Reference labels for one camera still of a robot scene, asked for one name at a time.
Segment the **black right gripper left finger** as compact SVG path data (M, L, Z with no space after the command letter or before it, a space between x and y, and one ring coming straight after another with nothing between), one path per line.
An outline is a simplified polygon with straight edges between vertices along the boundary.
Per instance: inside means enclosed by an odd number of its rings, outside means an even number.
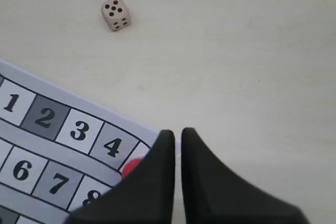
M74 210L66 223L171 223L175 137L161 130L137 167L113 189Z

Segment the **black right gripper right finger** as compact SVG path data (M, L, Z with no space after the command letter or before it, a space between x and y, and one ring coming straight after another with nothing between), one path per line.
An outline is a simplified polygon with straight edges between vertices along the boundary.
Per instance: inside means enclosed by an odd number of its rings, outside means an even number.
M299 207L233 172L191 127L181 135L181 179L187 223L309 223Z

